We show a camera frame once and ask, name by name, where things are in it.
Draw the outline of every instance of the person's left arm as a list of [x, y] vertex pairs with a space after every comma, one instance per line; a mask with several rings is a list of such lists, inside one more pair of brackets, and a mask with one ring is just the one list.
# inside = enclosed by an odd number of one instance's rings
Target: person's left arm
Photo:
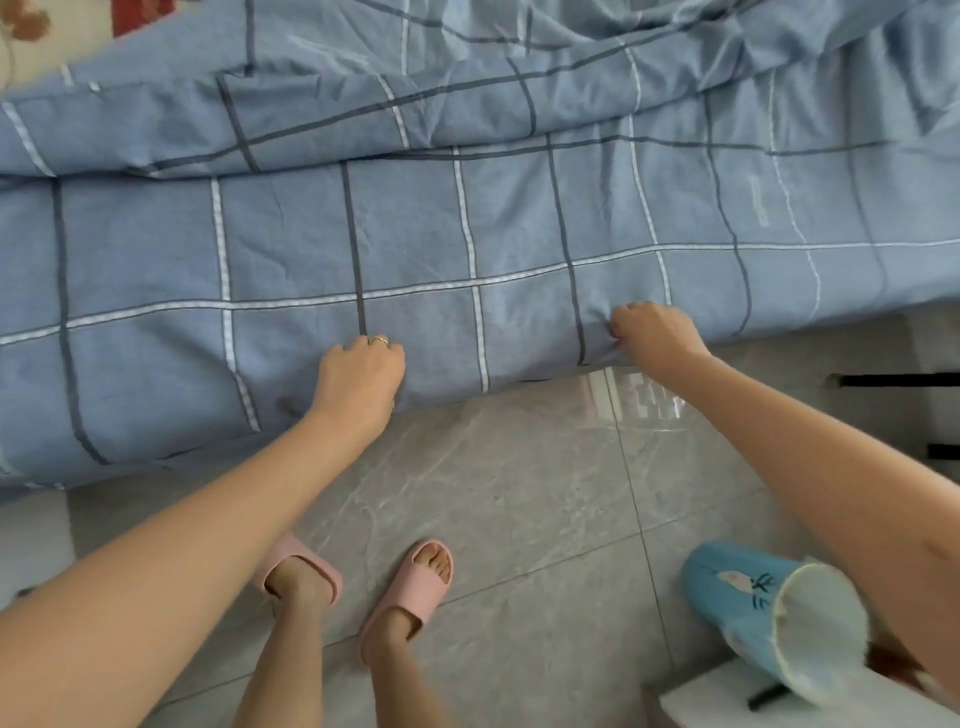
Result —
[[321, 362], [310, 412], [255, 457], [0, 613], [8, 728], [139, 725], [273, 543], [383, 431], [403, 349]]

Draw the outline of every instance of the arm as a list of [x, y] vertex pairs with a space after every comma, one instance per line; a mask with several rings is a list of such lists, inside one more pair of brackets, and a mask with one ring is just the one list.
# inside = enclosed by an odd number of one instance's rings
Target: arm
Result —
[[292, 430], [0, 613], [4, 724], [138, 725], [274, 541], [383, 431], [403, 370], [396, 344], [330, 350]]
[[710, 355], [679, 309], [612, 316], [637, 366], [700, 410], [960, 696], [960, 488]]

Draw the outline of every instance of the slipper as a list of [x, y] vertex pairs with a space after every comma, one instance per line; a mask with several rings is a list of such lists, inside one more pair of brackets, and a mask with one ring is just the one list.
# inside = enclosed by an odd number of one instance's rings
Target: slipper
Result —
[[[414, 559], [427, 546], [439, 546], [446, 552], [446, 557], [450, 560], [450, 583], [444, 583], [440, 576], [433, 570], [416, 564]], [[423, 626], [430, 621], [437, 607], [444, 600], [444, 596], [453, 583], [453, 554], [450, 549], [444, 546], [436, 539], [427, 539], [419, 542], [416, 546], [407, 551], [403, 557], [403, 563], [400, 565], [400, 571], [396, 573], [390, 589], [380, 599], [376, 605], [373, 614], [367, 619], [363, 629], [360, 632], [360, 662], [366, 664], [363, 659], [363, 644], [367, 638], [367, 633], [374, 622], [391, 607], [400, 607], [406, 612], [416, 617], [420, 621], [420, 626], [411, 632], [407, 642], [412, 641], [423, 629]]]
[[340, 599], [340, 593], [344, 590], [344, 577], [339, 571], [320, 558], [320, 556], [307, 548], [303, 542], [292, 533], [288, 533], [281, 538], [274, 544], [274, 547], [270, 549], [270, 553], [267, 554], [267, 557], [260, 564], [260, 568], [257, 569], [256, 574], [253, 575], [253, 585], [265, 595], [276, 596], [276, 594], [267, 588], [267, 577], [270, 576], [271, 571], [279, 566], [281, 561], [291, 556], [297, 556], [302, 559], [316, 569], [320, 576], [330, 582], [330, 586], [333, 587], [333, 598], [330, 600], [330, 606], [332, 607], [336, 604], [337, 600]]

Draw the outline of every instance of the person's right hand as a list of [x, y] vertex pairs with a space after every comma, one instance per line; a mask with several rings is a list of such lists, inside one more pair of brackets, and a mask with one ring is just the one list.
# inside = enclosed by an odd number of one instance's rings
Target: person's right hand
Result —
[[386, 336], [358, 336], [320, 360], [320, 379], [310, 416], [332, 417], [366, 447], [381, 434], [394, 411], [396, 390], [406, 371], [406, 355]]
[[700, 332], [679, 308], [628, 303], [613, 310], [610, 324], [634, 364], [667, 388], [691, 362], [711, 358]]

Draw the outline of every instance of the blue trash can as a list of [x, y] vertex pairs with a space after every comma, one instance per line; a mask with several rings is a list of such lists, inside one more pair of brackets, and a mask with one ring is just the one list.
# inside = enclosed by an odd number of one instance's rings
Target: blue trash can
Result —
[[734, 652], [813, 703], [834, 702], [866, 669], [869, 617], [834, 567], [713, 541], [690, 554], [683, 581]]

